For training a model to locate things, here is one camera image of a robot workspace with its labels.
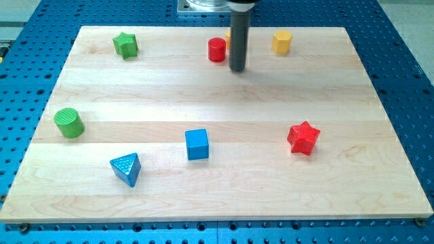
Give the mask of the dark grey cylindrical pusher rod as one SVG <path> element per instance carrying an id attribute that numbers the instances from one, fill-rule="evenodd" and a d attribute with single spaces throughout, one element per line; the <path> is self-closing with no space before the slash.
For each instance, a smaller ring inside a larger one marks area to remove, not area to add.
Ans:
<path id="1" fill-rule="evenodd" d="M 242 72 L 245 69 L 252 2 L 229 1 L 229 7 L 231 9 L 229 67 L 234 72 Z"/>

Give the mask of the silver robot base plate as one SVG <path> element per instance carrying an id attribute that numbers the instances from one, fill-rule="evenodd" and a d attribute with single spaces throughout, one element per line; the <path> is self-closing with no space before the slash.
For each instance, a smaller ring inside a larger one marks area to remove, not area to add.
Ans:
<path id="1" fill-rule="evenodd" d="M 182 14 L 216 14 L 230 12 L 226 0 L 177 0 L 177 12 Z"/>

